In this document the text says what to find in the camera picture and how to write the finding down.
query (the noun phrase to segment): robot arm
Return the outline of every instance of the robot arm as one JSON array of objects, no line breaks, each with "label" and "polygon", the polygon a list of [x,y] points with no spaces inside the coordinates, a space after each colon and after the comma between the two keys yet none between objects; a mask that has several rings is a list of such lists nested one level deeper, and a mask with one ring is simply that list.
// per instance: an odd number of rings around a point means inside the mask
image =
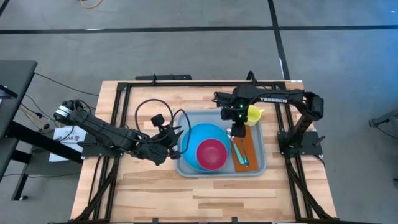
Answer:
[{"label": "robot arm", "polygon": [[91,115],[84,110],[80,100],[64,101],[54,113],[56,121],[65,125],[77,125],[92,134],[97,143],[104,148],[122,150],[133,157],[148,159],[158,166],[166,160],[180,157],[179,152],[172,148],[177,145],[177,140],[182,131],[175,133],[178,127],[163,126],[163,116],[158,114],[151,121],[159,128],[159,134],[151,138],[137,130],[117,128],[107,122]]},{"label": "robot arm", "polygon": [[323,117],[323,99],[304,90],[268,90],[243,84],[232,94],[215,92],[214,95],[213,101],[222,107],[221,119],[234,121],[231,134],[237,137],[246,135],[244,123],[248,120],[248,108],[257,102],[291,104],[300,111],[302,117],[289,130],[289,139],[295,147],[300,147],[302,135],[311,123]]}]

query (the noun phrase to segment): pink bowl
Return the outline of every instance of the pink bowl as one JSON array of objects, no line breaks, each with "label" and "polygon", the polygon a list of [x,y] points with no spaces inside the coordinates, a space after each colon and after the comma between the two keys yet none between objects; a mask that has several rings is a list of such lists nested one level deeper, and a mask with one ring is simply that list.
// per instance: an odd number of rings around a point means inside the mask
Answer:
[{"label": "pink bowl", "polygon": [[206,170],[222,168],[228,158],[225,145],[217,139],[207,139],[201,142],[197,149],[197,161]]}]

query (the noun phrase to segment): black desk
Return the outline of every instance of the black desk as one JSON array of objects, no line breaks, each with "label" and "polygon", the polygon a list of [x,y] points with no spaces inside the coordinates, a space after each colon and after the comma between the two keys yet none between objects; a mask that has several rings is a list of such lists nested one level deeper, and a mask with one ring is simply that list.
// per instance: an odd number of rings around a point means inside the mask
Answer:
[{"label": "black desk", "polygon": [[[45,149],[48,152],[82,164],[81,153],[33,131],[15,121],[15,114],[34,76],[35,61],[0,60],[0,84],[18,94],[16,99],[3,100],[0,104],[0,181],[10,160],[28,164],[32,154],[16,150],[19,140]],[[26,165],[22,171],[12,200],[19,200],[28,175]]]}]

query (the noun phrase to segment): butcher block tabletop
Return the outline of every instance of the butcher block tabletop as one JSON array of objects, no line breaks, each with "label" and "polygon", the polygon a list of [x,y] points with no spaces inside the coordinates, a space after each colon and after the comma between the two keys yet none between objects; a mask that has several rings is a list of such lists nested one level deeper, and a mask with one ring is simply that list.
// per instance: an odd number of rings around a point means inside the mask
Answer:
[{"label": "butcher block tabletop", "polygon": [[[288,89],[304,89],[301,81],[285,83]],[[95,116],[107,122],[111,121],[117,84],[118,81],[103,82],[99,94]],[[132,87],[126,124],[132,129],[136,128],[134,112],[138,104],[144,100],[164,100],[173,111],[179,108],[186,111],[211,110],[216,109],[216,103],[211,102],[214,92],[232,92],[233,88]],[[116,126],[119,126],[123,99],[124,93],[119,104]],[[263,174],[257,177],[184,178],[175,170],[175,161],[171,159],[166,159],[163,164],[156,166],[151,161],[132,158],[125,154],[119,164],[111,222],[150,222],[153,218],[159,218],[160,222],[230,222],[231,217],[237,217],[240,222],[295,221],[285,161],[279,153],[277,142],[279,127],[275,106],[272,103],[257,103],[256,106],[265,110],[260,120],[264,135],[264,153],[267,158],[267,168]],[[284,107],[281,108],[287,128],[286,113]],[[291,111],[294,122],[297,122],[300,113],[293,106]],[[138,115],[141,131],[151,136],[156,134],[157,128],[153,127],[150,118],[159,113],[163,114],[166,123],[170,121],[169,112],[163,104],[149,102],[142,106]],[[323,164],[313,156],[302,156],[302,160],[309,191],[323,209],[335,217]],[[97,158],[92,157],[83,163],[71,218],[77,217],[87,206],[96,161]],[[98,166],[93,195],[98,188],[101,163]],[[297,192],[300,211],[302,216],[306,217],[302,194],[298,188]],[[105,193],[100,218],[104,217],[107,198]]]}]

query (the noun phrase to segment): gray carpet floor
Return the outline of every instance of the gray carpet floor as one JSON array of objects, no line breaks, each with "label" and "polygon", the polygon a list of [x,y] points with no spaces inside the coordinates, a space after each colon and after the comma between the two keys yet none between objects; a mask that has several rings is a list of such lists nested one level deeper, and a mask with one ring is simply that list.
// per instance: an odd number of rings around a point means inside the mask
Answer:
[{"label": "gray carpet floor", "polygon": [[[85,1],[94,4],[94,0]],[[274,0],[280,26],[398,24],[398,2]],[[168,26],[271,26],[267,1],[123,0],[84,9],[76,0],[10,0],[1,30]],[[398,140],[368,120],[398,109],[398,30],[281,31],[290,77],[325,99],[316,123],[337,214],[344,220],[396,223]],[[103,80],[191,74],[194,79],[282,79],[273,31],[117,34],[0,34],[0,59],[36,60],[36,72],[88,92]],[[27,92],[47,113],[63,100],[96,98],[35,77]],[[28,99],[24,103],[33,108]],[[16,121],[35,127],[18,113]],[[391,131],[388,125],[381,126]],[[19,149],[30,146],[21,143]],[[22,165],[11,162],[7,174]],[[16,176],[0,183],[3,223],[65,222],[78,175],[29,179],[23,202],[10,201]]]}]

